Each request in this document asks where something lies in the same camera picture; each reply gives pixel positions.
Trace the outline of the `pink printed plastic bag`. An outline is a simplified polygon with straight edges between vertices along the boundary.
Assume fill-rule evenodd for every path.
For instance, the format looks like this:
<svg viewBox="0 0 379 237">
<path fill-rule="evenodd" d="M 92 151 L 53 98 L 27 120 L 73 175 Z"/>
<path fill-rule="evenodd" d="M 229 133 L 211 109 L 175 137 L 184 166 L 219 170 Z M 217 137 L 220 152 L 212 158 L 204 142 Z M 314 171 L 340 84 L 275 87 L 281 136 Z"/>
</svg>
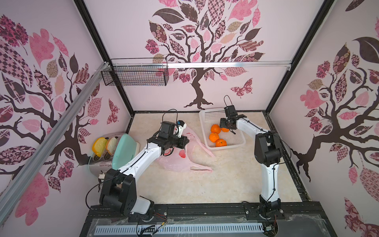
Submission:
<svg viewBox="0 0 379 237">
<path fill-rule="evenodd" d="M 160 156 L 156 162 L 163 169 L 173 172 L 212 172 L 213 169 L 211 167 L 193 162 L 192 153 L 196 147 L 200 147 L 210 157 L 214 158 L 215 155 L 200 141 L 197 134 L 191 128 L 185 128 L 183 135 L 189 139 L 189 143 L 185 146 L 185 148 L 172 148 L 169 152 L 165 152 L 165 155 L 167 156 Z"/>
</svg>

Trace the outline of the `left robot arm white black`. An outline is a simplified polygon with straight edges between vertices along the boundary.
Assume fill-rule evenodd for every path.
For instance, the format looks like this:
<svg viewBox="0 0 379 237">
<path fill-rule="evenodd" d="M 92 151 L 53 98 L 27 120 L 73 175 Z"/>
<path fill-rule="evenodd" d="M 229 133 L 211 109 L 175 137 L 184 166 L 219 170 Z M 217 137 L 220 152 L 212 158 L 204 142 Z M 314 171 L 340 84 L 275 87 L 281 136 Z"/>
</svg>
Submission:
<svg viewBox="0 0 379 237">
<path fill-rule="evenodd" d="M 154 202 L 137 196 L 137 181 L 143 172 L 164 152 L 172 149 L 184 149 L 189 139 L 183 135 L 187 124 L 179 120 L 176 123 L 163 121 L 159 131 L 147 140 L 145 148 L 129 163 L 105 174 L 101 189 L 100 204 L 125 216 L 134 213 L 151 219 L 154 215 Z"/>
</svg>

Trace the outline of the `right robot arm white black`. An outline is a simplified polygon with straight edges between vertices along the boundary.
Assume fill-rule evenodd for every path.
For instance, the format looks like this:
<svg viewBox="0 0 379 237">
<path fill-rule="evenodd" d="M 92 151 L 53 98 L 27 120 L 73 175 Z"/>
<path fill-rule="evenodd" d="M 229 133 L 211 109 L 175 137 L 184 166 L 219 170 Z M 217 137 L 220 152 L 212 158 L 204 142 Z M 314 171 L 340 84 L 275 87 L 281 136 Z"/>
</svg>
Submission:
<svg viewBox="0 0 379 237">
<path fill-rule="evenodd" d="M 262 172 L 259 213 L 262 218 L 270 219 L 273 213 L 281 209 L 278 166 L 283 157 L 283 148 L 278 134 L 257 126 L 245 115 L 220 119 L 220 128 L 241 130 L 255 139 L 254 157 L 261 165 Z"/>
</svg>

